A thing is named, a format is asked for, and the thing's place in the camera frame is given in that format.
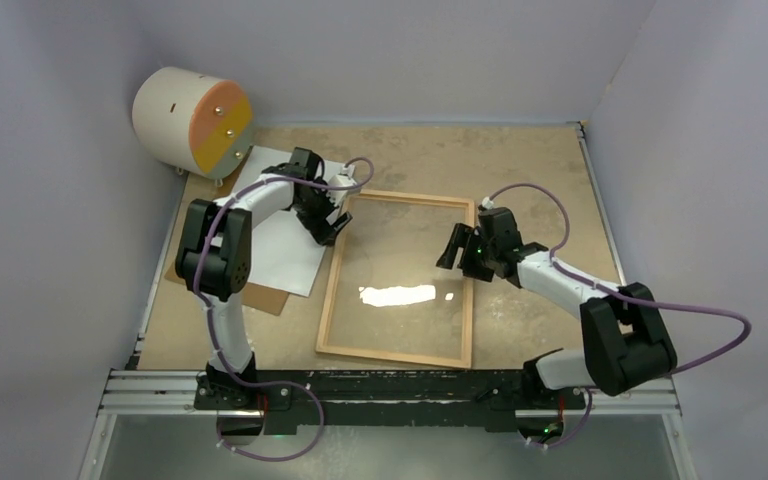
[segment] sheet of paper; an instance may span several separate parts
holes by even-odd
[[[233,192],[252,184],[264,168],[290,160],[290,152],[254,147],[234,184]],[[325,161],[326,179],[342,164]],[[277,212],[252,232],[252,270],[249,281],[307,297],[313,287],[325,247],[313,241],[292,211]]]

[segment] cardboard sheet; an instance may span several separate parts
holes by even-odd
[[[174,265],[166,271],[164,278],[179,285],[186,285],[184,279],[175,274]],[[243,305],[272,315],[281,315],[289,296],[290,294],[283,290],[276,290],[251,282],[246,283],[242,292]]]
[[[290,152],[252,148],[232,193],[254,183],[266,167],[289,160]],[[326,160],[324,177],[337,174],[341,167]],[[252,262],[249,282],[307,297],[324,254],[325,247],[313,241],[294,212],[277,212],[252,232],[252,258],[257,261]]]

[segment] beige tabletop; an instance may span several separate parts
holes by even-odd
[[[619,280],[576,130],[572,127],[264,128],[258,132],[255,143],[286,151],[296,146],[305,147],[339,162],[355,156],[369,157],[376,166],[369,188],[376,190],[466,197],[480,202],[513,182],[538,183],[559,196],[569,211],[572,232],[559,256],[598,277]],[[187,180],[164,272],[174,261],[181,236],[182,212],[193,199],[211,199],[215,192],[212,181],[195,175]],[[496,204],[513,211],[525,243],[537,241],[552,246],[561,239],[561,216],[551,200],[539,192],[509,191],[501,195]],[[416,235],[413,230],[399,228],[394,223],[387,232],[410,239]],[[444,236],[433,245],[422,242],[423,248],[442,253],[446,240]],[[416,368],[314,351],[330,263],[331,249],[328,249],[310,297],[291,295],[280,316],[244,307],[247,333],[257,354],[258,367]],[[398,259],[386,263],[388,268],[404,271],[419,268],[413,260],[405,260],[405,264],[399,264]],[[364,281],[368,283],[369,279],[365,277]],[[516,368],[523,361],[550,350],[581,345],[581,329],[576,319],[545,299],[505,281],[476,281],[474,302],[473,368]],[[421,315],[406,317],[410,317],[405,319],[406,325],[422,320]],[[458,334],[454,327],[448,330],[452,330],[452,335]],[[368,343],[369,339],[361,337],[371,331],[371,328],[351,325],[345,332],[335,330],[334,335],[342,342],[351,343],[355,336],[359,343]],[[405,345],[421,350],[426,344],[439,347],[439,337],[440,329],[414,328],[404,338]],[[398,338],[392,335],[386,342],[393,343],[393,348],[399,345]],[[184,286],[161,278],[139,368],[198,370],[204,367],[208,356],[200,304]]]

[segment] table surface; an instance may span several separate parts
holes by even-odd
[[[210,416],[119,415],[101,478],[680,478],[660,415],[590,417],[574,441],[545,454],[526,447],[518,433],[482,428],[327,426],[310,453],[281,463],[217,449],[215,422]],[[297,435],[261,436],[243,448],[287,455],[306,446],[314,432],[299,427]]]
[[[369,157],[376,166],[369,188],[377,190],[466,197],[480,202],[510,183],[543,185],[560,197],[570,215],[570,239],[559,256],[598,277],[619,280],[573,127],[275,127],[261,129],[255,143],[286,151],[305,147],[341,162],[355,156]],[[365,170],[360,170],[358,176],[363,173]],[[188,178],[163,272],[174,261],[187,205],[195,198],[214,198],[215,193],[212,181],[195,175]],[[497,205],[514,212],[525,243],[537,241],[551,246],[560,241],[562,217],[551,200],[539,192],[509,191],[497,199]],[[406,239],[415,235],[411,228],[399,229],[397,225],[390,228],[390,235]],[[442,252],[446,240],[440,238],[433,249]],[[416,268],[410,256],[399,262],[394,257],[387,263],[390,268],[405,271]],[[244,307],[247,334],[257,352],[258,367],[417,368],[314,351],[330,263],[328,249],[310,297],[291,295],[280,316]],[[388,317],[394,319],[391,321],[404,317],[416,323],[411,310],[394,312]],[[475,283],[473,317],[473,368],[517,368],[523,361],[556,348],[581,346],[577,320],[549,301],[498,279]],[[400,325],[394,324],[393,328],[403,328]],[[363,330],[356,325],[353,328]],[[336,335],[347,336],[339,332]],[[433,345],[439,343],[440,333],[439,329],[414,328],[409,335],[412,345],[421,349],[423,338]],[[138,368],[199,370],[209,352],[200,304],[184,286],[161,278]]]

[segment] white wall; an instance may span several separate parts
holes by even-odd
[[[700,475],[768,478],[768,1],[659,0],[588,141],[629,278],[754,322],[676,382]],[[684,360],[738,331],[666,320]]]
[[[654,0],[132,0],[267,122],[587,118]]]
[[[180,192],[129,121],[157,57],[95,4],[0,2],[0,478],[77,475]]]

